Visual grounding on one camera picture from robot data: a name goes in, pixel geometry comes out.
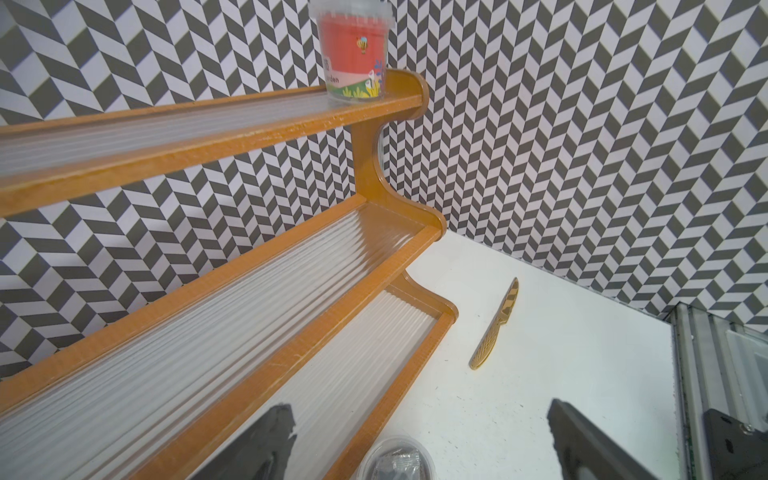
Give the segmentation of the red seed container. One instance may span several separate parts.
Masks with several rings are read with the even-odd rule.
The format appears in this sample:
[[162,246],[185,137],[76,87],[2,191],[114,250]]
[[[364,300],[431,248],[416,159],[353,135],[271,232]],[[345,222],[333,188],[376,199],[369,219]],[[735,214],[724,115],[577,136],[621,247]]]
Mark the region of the red seed container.
[[311,1],[318,26],[321,64],[327,92],[350,102],[385,95],[389,31],[394,22],[386,1]]

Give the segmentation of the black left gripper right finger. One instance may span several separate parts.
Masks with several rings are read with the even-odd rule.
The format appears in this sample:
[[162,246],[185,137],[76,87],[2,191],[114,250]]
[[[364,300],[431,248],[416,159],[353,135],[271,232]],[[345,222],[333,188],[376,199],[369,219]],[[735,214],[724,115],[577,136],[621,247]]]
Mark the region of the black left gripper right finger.
[[655,479],[572,404],[553,399],[547,419],[564,479]]

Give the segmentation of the orange seed container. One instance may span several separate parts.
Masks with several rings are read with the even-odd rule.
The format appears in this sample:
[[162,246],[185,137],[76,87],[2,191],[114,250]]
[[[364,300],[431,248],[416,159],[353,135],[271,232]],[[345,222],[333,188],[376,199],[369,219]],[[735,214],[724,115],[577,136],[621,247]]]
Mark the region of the orange seed container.
[[437,472],[427,449],[407,436],[378,441],[365,455],[356,479],[434,480]]

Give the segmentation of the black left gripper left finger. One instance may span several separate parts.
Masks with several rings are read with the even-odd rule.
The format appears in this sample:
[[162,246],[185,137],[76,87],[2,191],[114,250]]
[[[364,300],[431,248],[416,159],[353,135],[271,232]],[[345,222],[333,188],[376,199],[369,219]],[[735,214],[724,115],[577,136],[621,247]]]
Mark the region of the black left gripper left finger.
[[283,479],[295,425],[289,404],[271,407],[192,479]]

